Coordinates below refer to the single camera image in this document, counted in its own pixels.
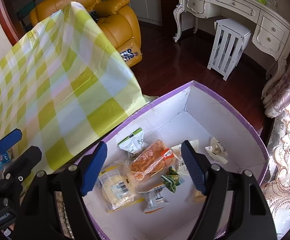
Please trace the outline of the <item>round biscuit clear packet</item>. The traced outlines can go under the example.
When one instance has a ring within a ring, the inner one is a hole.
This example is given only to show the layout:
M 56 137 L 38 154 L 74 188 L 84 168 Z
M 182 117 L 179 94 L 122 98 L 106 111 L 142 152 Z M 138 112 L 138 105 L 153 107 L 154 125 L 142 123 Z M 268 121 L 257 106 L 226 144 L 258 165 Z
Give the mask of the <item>round biscuit clear packet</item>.
M 193 189 L 192 193 L 185 199 L 189 204 L 194 203 L 204 203 L 206 196 L 204 196 L 200 191 Z

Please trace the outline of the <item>white slatted stool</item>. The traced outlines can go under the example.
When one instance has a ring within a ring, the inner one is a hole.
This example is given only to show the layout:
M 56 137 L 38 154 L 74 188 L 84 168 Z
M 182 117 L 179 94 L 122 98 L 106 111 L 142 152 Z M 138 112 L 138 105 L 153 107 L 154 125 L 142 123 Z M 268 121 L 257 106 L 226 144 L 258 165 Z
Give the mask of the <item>white slatted stool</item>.
M 248 45 L 251 31 L 229 18 L 217 20 L 214 27 L 216 34 L 207 68 L 216 70 L 227 80 Z

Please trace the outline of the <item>grey white snack packet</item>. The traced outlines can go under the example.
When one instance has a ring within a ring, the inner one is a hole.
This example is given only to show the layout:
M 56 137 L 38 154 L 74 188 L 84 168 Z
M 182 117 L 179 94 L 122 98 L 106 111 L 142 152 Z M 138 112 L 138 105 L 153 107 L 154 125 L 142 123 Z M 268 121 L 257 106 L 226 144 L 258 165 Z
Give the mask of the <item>grey white snack packet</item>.
M 147 205 L 144 213 L 153 213 L 159 209 L 168 206 L 170 203 L 164 198 L 165 185 L 161 184 L 148 191 L 139 191 L 140 196 L 146 201 Z

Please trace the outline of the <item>white purple storage box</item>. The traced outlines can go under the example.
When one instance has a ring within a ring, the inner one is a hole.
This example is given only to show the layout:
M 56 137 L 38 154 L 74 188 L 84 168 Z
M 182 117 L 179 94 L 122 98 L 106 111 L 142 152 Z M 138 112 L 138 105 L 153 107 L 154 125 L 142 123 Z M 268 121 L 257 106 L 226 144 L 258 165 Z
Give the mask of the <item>white purple storage box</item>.
M 174 152 L 159 172 L 136 181 L 129 170 L 127 152 L 118 144 L 137 129 L 143 140 L 162 141 Z M 129 178 L 137 192 L 148 191 L 163 183 L 168 167 L 183 171 L 180 145 L 187 140 L 198 153 L 206 154 L 211 139 L 217 139 L 227 152 L 223 169 L 240 173 L 250 170 L 261 183 L 268 166 L 268 151 L 249 122 L 225 99 L 206 86 L 191 81 L 159 97 L 127 118 L 104 138 L 107 158 L 104 167 L 114 167 Z M 136 196 L 133 204 L 111 211 L 102 195 L 101 185 L 84 198 L 85 206 L 101 239 L 187 239 L 202 209 L 193 201 L 194 184 L 188 175 L 175 192 L 164 189 L 167 206 L 145 213 L 146 201 Z

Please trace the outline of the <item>white ornate dressing table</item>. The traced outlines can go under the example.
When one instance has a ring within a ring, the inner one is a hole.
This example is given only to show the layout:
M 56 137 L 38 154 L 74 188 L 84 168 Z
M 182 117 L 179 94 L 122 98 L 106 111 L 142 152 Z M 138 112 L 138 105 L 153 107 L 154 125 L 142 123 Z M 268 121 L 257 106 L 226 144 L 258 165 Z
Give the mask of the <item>white ornate dressing table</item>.
M 251 42 L 261 52 L 272 56 L 278 64 L 276 72 L 263 88 L 264 99 L 285 74 L 290 53 L 290 22 L 277 12 L 275 0 L 270 0 L 268 5 L 257 0 L 179 0 L 173 11 L 177 26 L 174 41 L 178 41 L 182 34 L 183 12 L 200 19 L 219 16 L 224 10 L 253 22 L 256 26 Z

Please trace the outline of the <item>dark green snack packet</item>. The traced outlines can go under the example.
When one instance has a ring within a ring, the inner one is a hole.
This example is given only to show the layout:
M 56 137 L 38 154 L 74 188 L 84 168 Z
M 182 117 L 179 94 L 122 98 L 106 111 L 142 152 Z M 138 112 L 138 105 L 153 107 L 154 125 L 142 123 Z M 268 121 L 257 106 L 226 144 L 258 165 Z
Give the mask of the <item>dark green snack packet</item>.
M 173 166 L 168 168 L 166 174 L 161 175 L 161 179 L 165 187 L 172 193 L 175 193 L 177 187 L 185 182 Z

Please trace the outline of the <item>round cracker packet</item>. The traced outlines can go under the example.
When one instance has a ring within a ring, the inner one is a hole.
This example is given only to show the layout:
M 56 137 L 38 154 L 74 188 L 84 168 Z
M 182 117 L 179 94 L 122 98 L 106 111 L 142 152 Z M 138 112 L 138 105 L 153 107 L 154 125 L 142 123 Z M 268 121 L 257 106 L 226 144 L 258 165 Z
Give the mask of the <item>round cracker packet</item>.
M 106 201 L 107 213 L 144 202 L 127 176 L 122 162 L 112 163 L 103 168 L 98 176 L 98 183 Z

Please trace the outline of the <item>green white snack packet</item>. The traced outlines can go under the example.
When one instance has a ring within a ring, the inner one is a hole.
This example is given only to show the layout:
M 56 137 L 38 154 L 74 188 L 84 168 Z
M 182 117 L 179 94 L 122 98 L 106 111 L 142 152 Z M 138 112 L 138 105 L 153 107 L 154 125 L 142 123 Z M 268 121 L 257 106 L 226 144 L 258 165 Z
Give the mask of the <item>green white snack packet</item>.
M 118 143 L 118 147 L 121 150 L 127 152 L 129 159 L 137 157 L 147 147 L 148 144 L 144 141 L 144 131 L 142 128 L 138 128 Z

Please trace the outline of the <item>bread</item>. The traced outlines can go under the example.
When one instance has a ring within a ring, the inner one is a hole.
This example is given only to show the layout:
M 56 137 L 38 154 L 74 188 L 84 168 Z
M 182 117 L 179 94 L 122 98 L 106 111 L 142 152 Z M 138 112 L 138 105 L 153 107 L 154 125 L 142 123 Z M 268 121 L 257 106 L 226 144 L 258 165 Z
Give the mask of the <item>bread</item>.
M 162 140 L 156 140 L 129 164 L 128 176 L 137 183 L 144 182 L 172 165 L 175 159 L 174 152 Z

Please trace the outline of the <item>green checkered tablecloth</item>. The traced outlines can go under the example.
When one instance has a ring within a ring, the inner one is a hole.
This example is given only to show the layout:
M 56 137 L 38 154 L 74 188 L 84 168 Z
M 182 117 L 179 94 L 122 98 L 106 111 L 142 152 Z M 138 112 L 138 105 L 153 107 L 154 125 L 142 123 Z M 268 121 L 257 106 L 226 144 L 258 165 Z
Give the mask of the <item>green checkered tablecloth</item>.
M 42 151 L 53 173 L 146 104 L 131 69 L 86 9 L 71 2 L 24 35 L 0 61 L 0 138 Z

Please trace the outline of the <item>white nut snack packet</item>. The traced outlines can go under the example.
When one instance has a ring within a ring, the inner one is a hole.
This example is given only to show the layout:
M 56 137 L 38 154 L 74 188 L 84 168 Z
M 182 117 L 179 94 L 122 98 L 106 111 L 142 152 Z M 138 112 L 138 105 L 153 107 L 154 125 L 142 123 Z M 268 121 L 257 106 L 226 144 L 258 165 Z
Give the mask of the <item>white nut snack packet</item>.
M 190 141 L 189 143 L 191 144 L 195 152 L 197 152 L 198 146 L 199 146 L 199 140 L 195 139 L 195 140 Z M 189 172 L 187 170 L 187 167 L 181 155 L 181 144 L 173 146 L 172 151 L 173 151 L 174 156 L 176 157 L 176 161 L 175 161 L 176 172 L 180 176 L 189 176 Z

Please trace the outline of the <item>blue cartoon snack packet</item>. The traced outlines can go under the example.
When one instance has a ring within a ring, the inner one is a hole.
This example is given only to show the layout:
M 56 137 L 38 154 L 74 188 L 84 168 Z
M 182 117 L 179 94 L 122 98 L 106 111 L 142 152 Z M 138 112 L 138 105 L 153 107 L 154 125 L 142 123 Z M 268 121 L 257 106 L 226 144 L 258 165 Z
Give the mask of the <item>blue cartoon snack packet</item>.
M 0 155 L 0 180 L 3 179 L 4 169 L 10 161 L 11 154 L 9 152 L 5 152 Z

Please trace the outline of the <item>pink lace curtain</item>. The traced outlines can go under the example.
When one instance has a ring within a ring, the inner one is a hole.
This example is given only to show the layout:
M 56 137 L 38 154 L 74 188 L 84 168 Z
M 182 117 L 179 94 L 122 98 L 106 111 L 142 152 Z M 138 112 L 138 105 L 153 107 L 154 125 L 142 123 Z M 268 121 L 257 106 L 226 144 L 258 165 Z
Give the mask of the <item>pink lace curtain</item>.
M 274 119 L 268 142 L 269 178 L 262 191 L 269 205 L 278 238 L 290 229 L 290 64 L 270 93 L 266 116 Z

